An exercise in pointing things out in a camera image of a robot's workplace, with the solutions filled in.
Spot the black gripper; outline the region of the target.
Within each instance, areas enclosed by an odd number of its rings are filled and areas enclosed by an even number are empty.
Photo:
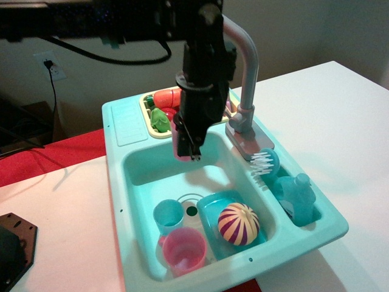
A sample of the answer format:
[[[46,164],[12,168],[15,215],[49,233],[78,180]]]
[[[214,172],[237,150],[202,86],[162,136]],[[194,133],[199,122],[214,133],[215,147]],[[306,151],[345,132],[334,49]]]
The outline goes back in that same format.
[[[229,82],[221,80],[207,85],[190,83],[184,73],[176,74],[181,102],[174,119],[178,132],[178,155],[201,160],[201,149],[210,126],[221,121],[229,94]]]

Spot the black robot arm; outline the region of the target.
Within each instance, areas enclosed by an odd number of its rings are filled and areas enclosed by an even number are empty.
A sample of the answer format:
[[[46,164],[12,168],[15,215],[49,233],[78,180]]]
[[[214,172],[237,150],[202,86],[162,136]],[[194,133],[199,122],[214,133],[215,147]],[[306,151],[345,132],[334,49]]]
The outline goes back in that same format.
[[[118,47],[133,41],[184,42],[179,112],[173,117],[174,153],[200,160],[207,130],[221,121],[229,83],[235,73],[236,48],[224,40],[227,20],[222,1],[2,1],[1,38],[20,42],[41,38],[72,52],[116,64],[68,43],[100,38]]]

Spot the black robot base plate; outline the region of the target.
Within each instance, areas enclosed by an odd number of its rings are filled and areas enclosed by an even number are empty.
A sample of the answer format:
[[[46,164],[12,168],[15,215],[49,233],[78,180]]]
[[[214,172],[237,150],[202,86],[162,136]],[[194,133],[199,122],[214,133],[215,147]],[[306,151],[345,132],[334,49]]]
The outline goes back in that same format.
[[[34,263],[38,227],[14,213],[1,215],[1,291],[10,291]]]

